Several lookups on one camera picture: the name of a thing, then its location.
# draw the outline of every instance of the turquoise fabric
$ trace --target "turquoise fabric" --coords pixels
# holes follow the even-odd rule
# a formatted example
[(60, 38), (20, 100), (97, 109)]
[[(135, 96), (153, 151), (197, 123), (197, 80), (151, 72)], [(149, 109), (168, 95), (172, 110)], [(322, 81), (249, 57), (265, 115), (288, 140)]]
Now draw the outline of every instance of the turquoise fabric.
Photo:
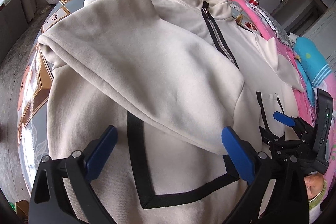
[(308, 75), (313, 88), (318, 87), (331, 74), (332, 70), (327, 61), (310, 39), (298, 37), (293, 50)]
[(307, 95), (308, 95), (310, 105), (312, 107), (315, 107), (315, 93), (314, 93), (313, 87), (311, 85), (311, 82), (308, 78), (308, 75), (306, 74), (305, 70), (301, 66), (299, 60), (295, 60), (295, 62), (296, 62), (297, 68), (299, 69), (299, 72), (302, 75), (302, 78), (303, 78), (304, 82), (306, 83), (306, 92), (307, 92)]

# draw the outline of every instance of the jacket pocket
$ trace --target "jacket pocket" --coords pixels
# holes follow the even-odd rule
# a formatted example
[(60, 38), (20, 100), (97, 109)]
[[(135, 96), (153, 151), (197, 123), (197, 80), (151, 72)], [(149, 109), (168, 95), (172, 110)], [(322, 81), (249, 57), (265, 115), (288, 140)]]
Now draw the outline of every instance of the jacket pocket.
[(277, 94), (267, 94), (257, 91), (257, 99), (261, 108), (259, 125), (279, 138), (284, 136), (285, 125), (273, 118), (273, 114), (276, 111), (285, 114), (279, 96)]

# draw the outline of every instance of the patterned tablecloth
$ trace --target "patterned tablecloth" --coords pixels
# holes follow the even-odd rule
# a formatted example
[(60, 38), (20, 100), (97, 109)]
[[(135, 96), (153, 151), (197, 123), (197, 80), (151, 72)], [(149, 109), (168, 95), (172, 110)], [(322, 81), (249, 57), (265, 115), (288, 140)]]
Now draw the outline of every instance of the patterned tablecloth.
[[(83, 7), (85, 0), (60, 0), (43, 23), (28, 58), (17, 105), (19, 157), (23, 177), (31, 193), (39, 162), (48, 154), (47, 101), (53, 83), (52, 64), (40, 51), (37, 38), (56, 22)], [(230, 4), (237, 24), (260, 34), (237, 3)]]

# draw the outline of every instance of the human hand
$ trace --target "human hand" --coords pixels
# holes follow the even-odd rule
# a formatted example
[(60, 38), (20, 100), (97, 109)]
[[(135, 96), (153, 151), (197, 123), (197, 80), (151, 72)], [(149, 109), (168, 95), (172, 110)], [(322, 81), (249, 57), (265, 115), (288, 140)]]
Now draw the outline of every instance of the human hand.
[(305, 177), (308, 199), (316, 197), (323, 189), (323, 175), (320, 173)]

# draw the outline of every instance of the zipper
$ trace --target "zipper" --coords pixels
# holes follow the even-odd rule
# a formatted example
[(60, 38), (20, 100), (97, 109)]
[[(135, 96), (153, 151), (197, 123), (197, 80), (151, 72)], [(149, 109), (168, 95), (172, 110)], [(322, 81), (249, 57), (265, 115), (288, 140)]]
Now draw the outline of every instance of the zipper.
[(238, 64), (228, 47), (215, 19), (211, 16), (210, 12), (208, 11), (209, 3), (206, 1), (203, 2), (202, 7), (202, 16), (205, 20), (205, 23), (209, 29), (211, 38), (215, 44), (216, 49), (221, 52), (228, 60), (230, 60), (232, 63), (235, 64), (235, 66), (238, 68)]

